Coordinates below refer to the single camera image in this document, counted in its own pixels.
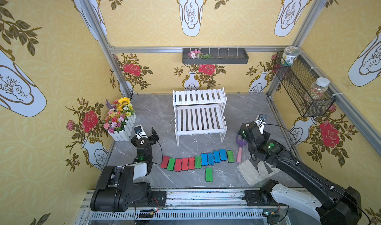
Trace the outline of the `red eraser top shelf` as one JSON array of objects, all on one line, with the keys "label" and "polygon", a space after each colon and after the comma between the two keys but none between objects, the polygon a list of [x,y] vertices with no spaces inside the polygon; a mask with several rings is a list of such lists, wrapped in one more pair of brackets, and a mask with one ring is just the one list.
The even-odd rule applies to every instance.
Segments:
[{"label": "red eraser top shelf", "polygon": [[170,160],[170,157],[165,155],[162,159],[162,163],[160,167],[166,169],[168,167],[169,160]]},{"label": "red eraser top shelf", "polygon": [[188,158],[188,170],[195,170],[195,158]]}]

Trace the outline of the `blue eraser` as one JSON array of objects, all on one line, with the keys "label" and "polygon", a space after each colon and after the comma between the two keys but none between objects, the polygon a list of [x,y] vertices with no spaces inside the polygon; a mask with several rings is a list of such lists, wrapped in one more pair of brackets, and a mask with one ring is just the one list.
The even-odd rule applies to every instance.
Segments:
[{"label": "blue eraser", "polygon": [[221,163],[220,151],[214,151],[213,155],[214,155],[214,162]]},{"label": "blue eraser", "polygon": [[208,153],[207,154],[207,162],[208,162],[208,165],[214,165],[215,164],[214,153]]},{"label": "blue eraser", "polygon": [[201,165],[202,166],[208,166],[208,155],[207,154],[201,154]]},{"label": "blue eraser", "polygon": [[220,160],[221,161],[227,161],[227,151],[225,149],[220,149],[219,150],[219,154],[220,154]]}]

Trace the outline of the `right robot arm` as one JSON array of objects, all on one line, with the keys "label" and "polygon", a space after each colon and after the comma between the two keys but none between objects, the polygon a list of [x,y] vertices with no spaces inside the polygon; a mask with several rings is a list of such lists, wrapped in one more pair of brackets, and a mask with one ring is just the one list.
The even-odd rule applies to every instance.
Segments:
[{"label": "right robot arm", "polygon": [[256,122],[243,123],[239,135],[248,142],[249,152],[283,171],[310,192],[292,190],[270,180],[263,189],[273,200],[293,207],[323,225],[356,225],[362,217],[361,195],[353,187],[344,189],[294,158],[282,144],[261,132]]}]

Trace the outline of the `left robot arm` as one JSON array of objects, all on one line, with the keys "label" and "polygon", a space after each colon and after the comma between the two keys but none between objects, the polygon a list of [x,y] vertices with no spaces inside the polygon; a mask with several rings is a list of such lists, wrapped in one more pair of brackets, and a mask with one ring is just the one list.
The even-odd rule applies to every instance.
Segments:
[{"label": "left robot arm", "polygon": [[148,136],[141,125],[135,127],[134,132],[131,143],[136,147],[137,156],[130,164],[103,168],[90,201],[91,211],[125,212],[132,204],[151,203],[150,183],[134,180],[150,174],[153,166],[152,145],[159,141],[159,136],[154,129]]}]

